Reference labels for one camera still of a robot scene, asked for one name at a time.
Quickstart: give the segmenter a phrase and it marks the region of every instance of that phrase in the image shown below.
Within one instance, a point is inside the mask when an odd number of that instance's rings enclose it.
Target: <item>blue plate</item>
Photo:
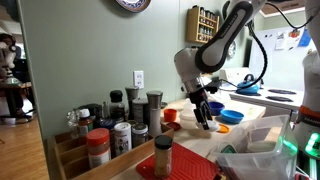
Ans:
[[[141,12],[145,10],[151,0],[116,0],[123,8],[131,12]]]
[[[244,117],[242,113],[233,110],[222,110],[220,113],[224,121],[232,124],[240,123]]]

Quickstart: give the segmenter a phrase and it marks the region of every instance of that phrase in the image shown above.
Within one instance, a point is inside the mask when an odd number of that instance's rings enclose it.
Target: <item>blue bowl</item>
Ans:
[[[224,105],[219,102],[209,102],[209,106],[212,116],[219,116],[220,111],[224,109]]]
[[[244,115],[238,111],[222,110],[221,117],[224,121],[232,124],[238,124],[243,119]]]

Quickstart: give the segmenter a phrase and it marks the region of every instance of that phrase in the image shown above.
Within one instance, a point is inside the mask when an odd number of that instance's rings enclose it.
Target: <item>wooden floor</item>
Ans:
[[[25,99],[23,110],[30,109]],[[0,97],[0,114],[8,112],[6,99]],[[24,124],[11,122],[0,125],[0,179],[49,179],[37,117]]]

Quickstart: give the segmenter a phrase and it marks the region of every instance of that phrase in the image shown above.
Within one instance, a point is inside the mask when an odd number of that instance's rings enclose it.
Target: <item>green light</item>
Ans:
[[[315,140],[309,139],[308,145],[313,146],[315,142],[316,142]]]
[[[290,149],[292,149],[293,151],[295,152],[298,152],[298,148],[292,144],[291,142],[289,141],[286,141],[286,140],[283,140],[283,144],[285,144],[286,146],[288,146]]]
[[[310,151],[312,151],[312,146],[310,146],[310,145],[307,145],[307,146],[306,146],[306,151],[307,151],[307,152],[310,152]]]
[[[313,133],[313,134],[311,135],[311,138],[310,138],[310,139],[312,139],[312,140],[317,140],[318,137],[319,137],[319,134],[318,134],[318,133]]]

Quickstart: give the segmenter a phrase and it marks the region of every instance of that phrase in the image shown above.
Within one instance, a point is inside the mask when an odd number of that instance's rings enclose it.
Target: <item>red lid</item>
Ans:
[[[110,136],[108,129],[94,129],[87,134],[87,144],[91,146],[97,146],[109,141],[109,138]]]

